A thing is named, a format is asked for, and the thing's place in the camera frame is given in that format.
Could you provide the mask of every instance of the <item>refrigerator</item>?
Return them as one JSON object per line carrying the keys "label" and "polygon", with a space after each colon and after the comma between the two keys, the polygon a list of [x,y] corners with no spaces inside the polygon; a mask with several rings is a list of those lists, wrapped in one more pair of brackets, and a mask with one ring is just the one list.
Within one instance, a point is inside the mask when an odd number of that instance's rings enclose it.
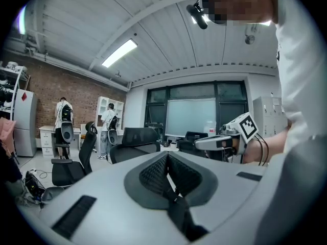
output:
{"label": "refrigerator", "polygon": [[33,157],[36,152],[35,119],[37,98],[33,92],[18,89],[14,106],[14,142],[17,156]]}

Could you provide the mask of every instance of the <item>white wall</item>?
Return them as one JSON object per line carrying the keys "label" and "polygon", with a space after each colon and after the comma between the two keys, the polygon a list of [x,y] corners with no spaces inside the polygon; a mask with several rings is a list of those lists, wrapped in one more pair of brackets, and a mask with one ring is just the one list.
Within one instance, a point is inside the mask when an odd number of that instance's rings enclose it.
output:
{"label": "white wall", "polygon": [[254,99],[258,98],[259,96],[270,96],[271,92],[274,94],[274,96],[281,97],[279,78],[276,76],[259,75],[253,73],[208,73],[203,75],[174,78],[132,88],[127,93],[126,97],[124,127],[144,126],[148,89],[187,83],[242,80],[245,82],[249,101],[249,111],[252,115],[252,101]]}

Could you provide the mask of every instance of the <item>black office chair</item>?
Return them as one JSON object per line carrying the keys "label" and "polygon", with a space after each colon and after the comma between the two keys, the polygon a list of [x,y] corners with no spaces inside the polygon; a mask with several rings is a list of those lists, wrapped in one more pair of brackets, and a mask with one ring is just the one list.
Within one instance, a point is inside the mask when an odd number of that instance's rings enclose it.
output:
{"label": "black office chair", "polygon": [[125,128],[122,144],[110,150],[112,163],[126,161],[141,155],[160,152],[158,135],[152,128]]}
{"label": "black office chair", "polygon": [[206,158],[205,152],[203,150],[196,149],[194,146],[195,140],[206,137],[208,137],[207,133],[186,132],[185,139],[179,140],[177,142],[177,148],[183,153],[188,153]]}
{"label": "black office chair", "polygon": [[85,126],[87,132],[79,152],[81,162],[71,159],[52,159],[52,183],[55,186],[68,186],[92,172],[90,157],[97,140],[97,128],[90,121]]}

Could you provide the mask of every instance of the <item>desk drawer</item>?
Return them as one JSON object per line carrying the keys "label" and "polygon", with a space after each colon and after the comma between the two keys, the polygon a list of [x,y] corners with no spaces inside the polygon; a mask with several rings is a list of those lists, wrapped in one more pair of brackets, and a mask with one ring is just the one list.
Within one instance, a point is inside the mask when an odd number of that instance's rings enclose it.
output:
{"label": "desk drawer", "polygon": [[44,155],[53,155],[53,149],[52,148],[42,148],[42,152]]}
{"label": "desk drawer", "polygon": [[40,133],[41,140],[51,139],[51,132],[42,132]]}
{"label": "desk drawer", "polygon": [[52,139],[51,138],[42,138],[41,139],[42,148],[52,148]]}

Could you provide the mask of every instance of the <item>hand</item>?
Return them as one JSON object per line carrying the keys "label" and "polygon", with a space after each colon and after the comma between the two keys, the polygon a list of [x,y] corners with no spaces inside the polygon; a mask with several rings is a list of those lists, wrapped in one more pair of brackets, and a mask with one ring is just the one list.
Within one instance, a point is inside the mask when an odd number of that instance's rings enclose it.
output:
{"label": "hand", "polygon": [[261,159],[261,146],[257,140],[252,140],[248,143],[245,153],[243,155],[243,163],[250,163],[260,161]]}

